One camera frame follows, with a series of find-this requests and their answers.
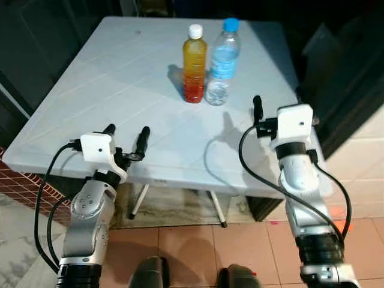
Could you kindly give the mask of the grey robot right leg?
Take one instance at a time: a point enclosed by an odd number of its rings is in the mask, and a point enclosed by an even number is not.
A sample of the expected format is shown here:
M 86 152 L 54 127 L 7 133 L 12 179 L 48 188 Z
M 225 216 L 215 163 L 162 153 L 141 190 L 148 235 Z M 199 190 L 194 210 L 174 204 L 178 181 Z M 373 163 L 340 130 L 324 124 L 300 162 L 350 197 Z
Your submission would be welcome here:
M 219 271 L 216 288 L 263 288 L 257 274 L 246 266 L 231 264 Z

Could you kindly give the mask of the white plastic table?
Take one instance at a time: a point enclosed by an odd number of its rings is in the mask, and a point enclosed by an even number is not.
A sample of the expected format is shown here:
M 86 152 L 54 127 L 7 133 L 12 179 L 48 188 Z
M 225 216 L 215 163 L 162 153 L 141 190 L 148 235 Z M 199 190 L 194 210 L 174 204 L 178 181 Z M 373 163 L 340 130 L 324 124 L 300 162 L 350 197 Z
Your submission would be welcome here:
M 221 106 L 190 104 L 181 94 L 183 43 L 194 19 L 105 17 L 3 155 L 13 171 L 46 172 L 60 146 L 85 133 L 117 129 L 115 145 L 135 149 L 151 130 L 129 183 L 280 198 L 248 175 L 238 157 L 253 124 L 253 98 L 267 118 L 296 104 L 298 80 L 283 26 L 239 23 L 241 52 L 230 96 Z

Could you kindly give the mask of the grey robot leg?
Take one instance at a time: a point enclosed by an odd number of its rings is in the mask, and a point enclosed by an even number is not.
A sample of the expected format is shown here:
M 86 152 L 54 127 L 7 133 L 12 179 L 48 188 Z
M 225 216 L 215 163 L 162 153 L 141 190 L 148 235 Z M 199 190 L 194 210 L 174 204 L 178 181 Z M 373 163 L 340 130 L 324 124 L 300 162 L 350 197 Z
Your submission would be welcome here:
M 163 257 L 148 257 L 141 261 L 127 288 L 169 288 L 169 265 Z
M 246 266 L 231 264 L 219 271 L 216 288 L 263 288 L 257 274 Z

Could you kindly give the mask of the dark wooden cabinet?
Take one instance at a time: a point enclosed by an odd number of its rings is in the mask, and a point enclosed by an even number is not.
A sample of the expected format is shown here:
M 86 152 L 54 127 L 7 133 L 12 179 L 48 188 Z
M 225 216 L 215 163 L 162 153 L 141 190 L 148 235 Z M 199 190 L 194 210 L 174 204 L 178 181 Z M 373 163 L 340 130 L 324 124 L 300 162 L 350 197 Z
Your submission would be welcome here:
M 337 153 L 382 102 L 376 98 L 384 56 L 377 31 L 381 0 L 324 0 L 323 22 L 304 50 L 305 103 L 313 110 L 319 148 Z

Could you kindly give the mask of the grey robot left leg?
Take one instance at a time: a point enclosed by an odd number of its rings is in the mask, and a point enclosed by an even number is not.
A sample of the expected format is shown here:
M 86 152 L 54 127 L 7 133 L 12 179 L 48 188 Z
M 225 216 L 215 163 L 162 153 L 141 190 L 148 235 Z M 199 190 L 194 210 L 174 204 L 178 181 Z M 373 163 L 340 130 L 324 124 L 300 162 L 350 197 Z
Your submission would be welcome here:
M 169 265 L 163 257 L 148 257 L 141 261 L 127 288 L 169 288 Z

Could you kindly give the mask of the orange juice bottle white cap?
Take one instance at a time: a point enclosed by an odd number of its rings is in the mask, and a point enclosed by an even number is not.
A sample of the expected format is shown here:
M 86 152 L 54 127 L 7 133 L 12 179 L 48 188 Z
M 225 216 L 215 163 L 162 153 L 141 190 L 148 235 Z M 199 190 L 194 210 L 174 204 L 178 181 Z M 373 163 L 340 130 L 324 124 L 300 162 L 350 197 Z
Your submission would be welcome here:
M 188 27 L 188 39 L 182 47 L 183 96 L 187 103 L 197 104 L 203 100 L 206 79 L 208 44 L 203 40 L 202 25 Z

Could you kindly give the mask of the white table leg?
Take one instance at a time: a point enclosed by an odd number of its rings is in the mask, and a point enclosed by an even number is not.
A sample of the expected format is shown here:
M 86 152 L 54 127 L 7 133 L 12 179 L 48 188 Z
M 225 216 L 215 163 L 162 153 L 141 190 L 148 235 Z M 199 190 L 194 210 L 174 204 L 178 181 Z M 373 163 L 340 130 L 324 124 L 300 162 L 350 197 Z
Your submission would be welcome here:
M 220 227 L 222 228 L 227 228 L 228 223 L 226 219 L 226 214 L 223 212 L 220 201 L 217 197 L 217 194 L 214 190 L 208 190 L 209 197 L 213 201 L 213 206 L 217 215 L 217 218 L 219 219 L 220 222 Z
M 140 193 L 138 194 L 137 199 L 135 200 L 135 203 L 134 203 L 134 205 L 132 207 L 132 210 L 127 215 L 127 218 L 129 220 L 133 220 L 137 216 L 137 213 L 138 213 L 138 211 L 140 209 L 140 206 L 143 203 L 143 200 L 146 197 L 146 192 L 148 192 L 149 187 L 150 186 L 148 184 L 143 184 L 142 189 L 140 190 Z

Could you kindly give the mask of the clear water bottle blue cap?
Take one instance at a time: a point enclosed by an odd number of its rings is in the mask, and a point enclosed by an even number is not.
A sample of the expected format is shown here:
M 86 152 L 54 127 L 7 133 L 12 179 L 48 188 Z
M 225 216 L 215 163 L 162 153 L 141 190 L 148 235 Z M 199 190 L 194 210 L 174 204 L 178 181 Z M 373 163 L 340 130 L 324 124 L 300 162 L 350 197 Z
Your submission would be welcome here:
M 211 50 L 211 68 L 209 83 L 206 90 L 206 101 L 213 106 L 221 106 L 230 94 L 230 86 L 239 54 L 241 54 L 241 39 L 238 35 L 239 20 L 228 17 L 223 21 L 223 31 L 214 42 Z

